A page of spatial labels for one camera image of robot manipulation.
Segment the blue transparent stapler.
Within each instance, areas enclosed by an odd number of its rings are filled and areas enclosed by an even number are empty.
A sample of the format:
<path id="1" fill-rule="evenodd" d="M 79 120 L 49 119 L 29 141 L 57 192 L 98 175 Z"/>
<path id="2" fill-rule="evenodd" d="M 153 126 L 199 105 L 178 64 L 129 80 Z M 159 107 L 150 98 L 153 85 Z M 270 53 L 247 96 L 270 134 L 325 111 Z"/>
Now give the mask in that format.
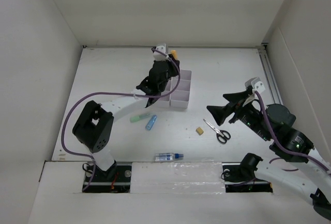
<path id="1" fill-rule="evenodd" d="M 153 115 L 148 121 L 147 125 L 145 126 L 145 129 L 147 131 L 150 131 L 153 128 L 153 125 L 155 124 L 156 120 L 157 120 L 157 115 Z"/>

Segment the green capped correction tape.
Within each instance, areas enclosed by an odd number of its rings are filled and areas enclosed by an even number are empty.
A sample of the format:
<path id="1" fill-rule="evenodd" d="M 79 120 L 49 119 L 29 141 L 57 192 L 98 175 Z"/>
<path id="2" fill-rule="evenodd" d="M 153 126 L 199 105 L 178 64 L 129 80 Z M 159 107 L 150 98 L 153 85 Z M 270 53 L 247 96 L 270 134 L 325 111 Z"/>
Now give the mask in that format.
<path id="1" fill-rule="evenodd" d="M 148 118 L 150 115 L 151 115 L 150 113 L 143 113 L 143 114 L 133 116 L 130 118 L 130 122 L 135 123 L 135 122 L 141 121 L 143 119 Z"/>

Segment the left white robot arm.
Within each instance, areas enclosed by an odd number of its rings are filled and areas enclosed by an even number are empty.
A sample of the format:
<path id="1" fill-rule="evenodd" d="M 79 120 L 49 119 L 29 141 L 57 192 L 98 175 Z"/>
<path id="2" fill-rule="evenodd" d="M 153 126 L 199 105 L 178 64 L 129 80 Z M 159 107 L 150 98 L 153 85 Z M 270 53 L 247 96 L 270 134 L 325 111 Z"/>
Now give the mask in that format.
<path id="1" fill-rule="evenodd" d="M 106 152 L 113 124 L 155 104 L 163 96 L 169 80 L 180 77 L 179 65 L 179 60 L 167 55 L 163 60 L 154 61 L 148 76 L 131 93 L 96 92 L 79 101 L 97 95 L 117 96 L 106 103 L 87 102 L 72 129 L 77 140 L 89 150 L 90 154 L 86 156 L 92 159 L 98 176 L 104 181 L 115 176 L 117 167 L 110 152 Z"/>

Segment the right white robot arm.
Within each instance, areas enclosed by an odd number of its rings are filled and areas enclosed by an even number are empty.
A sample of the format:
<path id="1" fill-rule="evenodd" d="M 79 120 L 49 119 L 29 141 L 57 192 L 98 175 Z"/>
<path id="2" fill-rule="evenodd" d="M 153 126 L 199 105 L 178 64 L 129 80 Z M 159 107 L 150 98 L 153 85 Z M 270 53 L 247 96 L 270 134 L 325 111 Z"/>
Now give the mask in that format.
<path id="1" fill-rule="evenodd" d="M 292 126 L 295 115 L 281 104 L 263 103 L 258 91 L 248 88 L 243 92 L 224 94 L 225 106 L 207 106 L 216 124 L 221 126 L 228 116 L 230 124 L 241 121 L 264 141 L 272 141 L 269 149 L 301 171 L 306 179 L 273 167 L 262 157 L 248 153 L 231 169 L 225 168 L 221 178 L 232 187 L 242 187 L 256 180 L 278 184 L 297 194 L 315 212 L 330 220 L 330 165 L 313 155 L 314 145 L 302 132 Z"/>

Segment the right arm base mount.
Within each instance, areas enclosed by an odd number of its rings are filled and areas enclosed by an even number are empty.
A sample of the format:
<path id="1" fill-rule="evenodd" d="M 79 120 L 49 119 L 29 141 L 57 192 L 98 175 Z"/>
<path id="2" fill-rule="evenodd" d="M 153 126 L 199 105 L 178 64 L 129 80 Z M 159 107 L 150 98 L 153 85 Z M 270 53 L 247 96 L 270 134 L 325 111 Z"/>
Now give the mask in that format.
<path id="1" fill-rule="evenodd" d="M 226 193 L 273 193 L 271 183 L 241 172 L 239 163 L 223 163 L 221 179 Z"/>

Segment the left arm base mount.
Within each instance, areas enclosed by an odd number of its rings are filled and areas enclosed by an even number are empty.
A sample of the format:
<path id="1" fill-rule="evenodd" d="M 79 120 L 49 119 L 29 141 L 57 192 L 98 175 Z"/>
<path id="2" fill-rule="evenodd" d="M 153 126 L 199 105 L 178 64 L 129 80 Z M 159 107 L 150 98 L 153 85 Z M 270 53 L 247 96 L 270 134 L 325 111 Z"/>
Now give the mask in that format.
<path id="1" fill-rule="evenodd" d="M 132 163 L 115 163 L 108 171 L 102 171 L 94 165 L 84 163 L 83 193 L 130 193 Z"/>

